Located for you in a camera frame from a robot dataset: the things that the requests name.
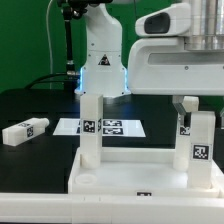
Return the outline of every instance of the black cable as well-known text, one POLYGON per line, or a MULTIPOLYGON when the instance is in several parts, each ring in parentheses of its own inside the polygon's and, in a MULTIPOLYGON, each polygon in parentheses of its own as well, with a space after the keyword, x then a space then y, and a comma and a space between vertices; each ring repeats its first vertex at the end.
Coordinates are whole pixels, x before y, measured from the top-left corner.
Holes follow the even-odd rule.
POLYGON ((30 89, 34 83, 42 81, 44 79, 50 79, 50 78, 54 78, 54 77, 59 77, 59 76, 67 76, 66 73, 58 73, 58 74, 51 74, 51 75, 45 75, 42 76, 40 78, 35 79, 33 82, 31 82, 30 84, 28 84, 27 86, 25 86, 25 89, 30 89))
POLYGON ((71 80, 61 80, 61 81, 37 81, 33 82, 25 87, 25 89, 31 89, 36 84, 43 84, 43 83, 65 83, 65 82, 73 82, 71 80))
POLYGON ((137 21, 137 4, 136 4, 136 0, 133 0, 134 1, 134 13, 135 13, 135 21, 137 21))

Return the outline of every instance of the white rectangular block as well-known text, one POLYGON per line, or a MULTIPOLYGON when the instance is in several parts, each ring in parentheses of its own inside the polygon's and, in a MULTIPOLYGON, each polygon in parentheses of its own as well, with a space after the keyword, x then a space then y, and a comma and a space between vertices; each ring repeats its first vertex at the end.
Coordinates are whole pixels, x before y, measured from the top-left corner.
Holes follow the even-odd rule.
POLYGON ((100 165, 101 161, 103 96, 83 95, 80 112, 81 165, 94 169, 100 165))
POLYGON ((46 118, 31 118, 2 130, 3 144, 17 146, 45 132, 49 125, 46 118))
POLYGON ((211 187, 215 114, 194 112, 191 116, 191 149, 188 169, 188 187, 211 187))

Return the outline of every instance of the white machine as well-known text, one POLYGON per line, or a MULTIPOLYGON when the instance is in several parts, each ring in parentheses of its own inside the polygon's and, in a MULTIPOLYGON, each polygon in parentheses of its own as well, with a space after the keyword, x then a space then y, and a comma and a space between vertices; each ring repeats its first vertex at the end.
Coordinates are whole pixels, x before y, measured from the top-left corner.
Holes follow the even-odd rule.
MULTIPOLYGON (((112 3, 130 2, 132 0, 112 3)), ((121 62, 122 26, 108 14, 104 4, 88 6, 87 10, 87 61, 81 69, 80 86, 75 93, 102 94, 106 103, 119 102, 130 95, 127 69, 121 62)))
MULTIPOLYGON (((136 23, 145 38, 130 53, 129 88, 135 94, 174 95, 179 113, 175 149, 103 148, 103 96, 86 91, 69 194, 0 194, 0 221, 222 224, 224 175, 212 160, 215 115, 198 111, 198 98, 192 95, 224 95, 223 7, 223 0, 188 0, 136 23), (187 112, 192 113, 190 127, 184 126, 187 112)), ((97 10, 107 17, 104 6, 97 10)), ((97 52, 98 42, 93 43, 86 74, 94 61, 98 68, 104 53, 123 68, 119 46, 115 52, 97 52)), ((110 94, 118 96, 120 90, 110 94)))

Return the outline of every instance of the white plastic block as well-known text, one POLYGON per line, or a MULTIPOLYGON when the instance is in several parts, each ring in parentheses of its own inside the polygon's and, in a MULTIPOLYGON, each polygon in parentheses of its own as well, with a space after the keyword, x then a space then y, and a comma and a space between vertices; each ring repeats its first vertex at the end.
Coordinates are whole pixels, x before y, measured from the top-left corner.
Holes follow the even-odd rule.
POLYGON ((47 118, 31 118, 2 130, 3 144, 17 146, 45 132, 49 125, 47 118))
POLYGON ((198 111, 198 107, 199 107, 198 97, 185 96, 184 102, 183 102, 183 107, 187 113, 198 111))
POLYGON ((103 96, 85 94, 81 97, 81 166, 100 166, 102 151, 103 96))
MULTIPOLYGON (((198 111, 198 97, 185 96, 183 107, 187 113, 198 111)), ((180 124, 181 116, 177 119, 176 133, 176 152, 174 156, 173 167, 179 171, 187 171, 189 166, 189 152, 191 148, 190 127, 184 127, 180 124)))
POLYGON ((188 187, 211 187, 212 155, 215 132, 213 112, 193 112, 191 116, 191 150, 188 187))

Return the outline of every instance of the qr code sticker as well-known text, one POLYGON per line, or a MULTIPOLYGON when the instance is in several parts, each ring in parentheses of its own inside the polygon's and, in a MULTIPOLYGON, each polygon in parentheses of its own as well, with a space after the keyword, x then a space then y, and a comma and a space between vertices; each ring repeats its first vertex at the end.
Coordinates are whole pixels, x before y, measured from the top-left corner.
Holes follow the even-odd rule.
POLYGON ((190 135, 190 127, 180 126, 180 135, 190 135))
POLYGON ((95 133, 96 132, 96 122, 84 120, 83 121, 83 132, 84 133, 95 133))
POLYGON ((104 120, 103 121, 103 126, 106 127, 121 127, 122 126, 122 121, 118 121, 118 120, 104 120))
POLYGON ((30 126, 30 124, 21 123, 21 124, 18 124, 18 126, 26 128, 26 127, 30 126))
POLYGON ((208 145, 193 145, 192 148, 192 159, 193 160, 202 160, 210 161, 210 147, 208 145))
POLYGON ((123 128, 103 128, 104 135, 124 135, 123 128))
POLYGON ((27 137, 30 138, 33 136, 33 127, 27 128, 27 137))
POLYGON ((102 119, 98 121, 98 132, 101 130, 101 127, 102 127, 102 119))

